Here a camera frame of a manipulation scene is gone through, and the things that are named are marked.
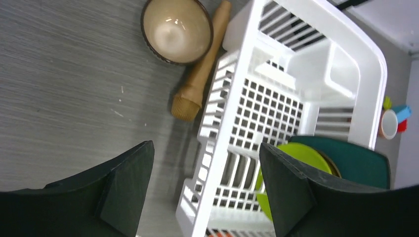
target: green plate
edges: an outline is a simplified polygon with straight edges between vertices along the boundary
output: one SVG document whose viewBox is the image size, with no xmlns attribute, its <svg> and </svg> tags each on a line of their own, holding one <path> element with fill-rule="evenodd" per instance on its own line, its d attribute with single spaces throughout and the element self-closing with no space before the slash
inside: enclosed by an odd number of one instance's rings
<svg viewBox="0 0 419 237">
<path fill-rule="evenodd" d="M 309 146 L 291 142 L 285 145 L 279 145 L 278 149 L 292 156 L 294 159 L 311 165 L 312 167 L 322 170 L 328 174 L 332 174 L 332 170 L 330 169 L 326 160 L 316 150 Z M 256 190 L 260 189 L 260 187 L 262 186 L 262 182 L 262 170 L 259 170 L 256 179 Z M 256 194 L 256 199 L 259 202 L 262 211 L 266 214 L 268 219 L 272 221 L 271 209 L 269 207 L 268 196 L 266 195 L 266 193 Z"/>
<path fill-rule="evenodd" d="M 317 136 L 294 136 L 291 142 L 305 144 L 326 154 L 339 169 L 342 179 L 390 189 L 390 165 L 386 156 L 349 142 Z"/>
</svg>

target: white dish rack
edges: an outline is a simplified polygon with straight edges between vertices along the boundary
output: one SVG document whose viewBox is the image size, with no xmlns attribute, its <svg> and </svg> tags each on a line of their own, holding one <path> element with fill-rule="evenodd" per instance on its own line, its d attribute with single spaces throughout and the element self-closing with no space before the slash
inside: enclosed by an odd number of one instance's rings
<svg viewBox="0 0 419 237">
<path fill-rule="evenodd" d="M 252 0 L 223 47 L 176 217 L 185 237 L 274 237 L 255 195 L 260 143 L 315 134 L 374 149 L 385 58 L 326 0 Z"/>
</svg>

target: white wall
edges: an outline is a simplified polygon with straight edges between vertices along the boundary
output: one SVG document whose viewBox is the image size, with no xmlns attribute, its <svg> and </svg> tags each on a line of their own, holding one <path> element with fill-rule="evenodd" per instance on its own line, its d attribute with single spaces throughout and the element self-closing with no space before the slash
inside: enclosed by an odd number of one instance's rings
<svg viewBox="0 0 419 237">
<path fill-rule="evenodd" d="M 407 104 L 412 109 L 408 127 L 402 134 L 397 161 L 395 188 L 419 184 L 419 61 L 413 61 Z"/>
<path fill-rule="evenodd" d="M 418 0 L 370 0 L 353 10 L 397 46 L 406 51 L 418 51 L 418 7 Z"/>
</svg>

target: wood grain surface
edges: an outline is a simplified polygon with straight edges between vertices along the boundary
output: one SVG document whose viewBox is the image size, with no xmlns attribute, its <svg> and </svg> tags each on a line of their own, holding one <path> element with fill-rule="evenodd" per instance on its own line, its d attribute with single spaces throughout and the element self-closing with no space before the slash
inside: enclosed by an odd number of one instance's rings
<svg viewBox="0 0 419 237">
<path fill-rule="evenodd" d="M 180 237 L 198 123 L 169 112 L 185 68 L 140 30 L 146 0 L 0 0 L 0 190 L 39 189 L 153 140 L 138 234 Z M 202 0 L 212 14 L 219 0 Z M 233 15 L 247 0 L 232 0 Z"/>
</svg>

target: bowl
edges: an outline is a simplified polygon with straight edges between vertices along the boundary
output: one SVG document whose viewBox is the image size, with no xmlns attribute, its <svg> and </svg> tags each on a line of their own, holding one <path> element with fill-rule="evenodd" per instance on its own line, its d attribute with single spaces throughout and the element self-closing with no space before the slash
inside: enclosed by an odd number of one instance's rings
<svg viewBox="0 0 419 237">
<path fill-rule="evenodd" d="M 155 55 L 178 65 L 204 57 L 214 34 L 211 18 L 198 0 L 148 0 L 141 30 Z"/>
</svg>

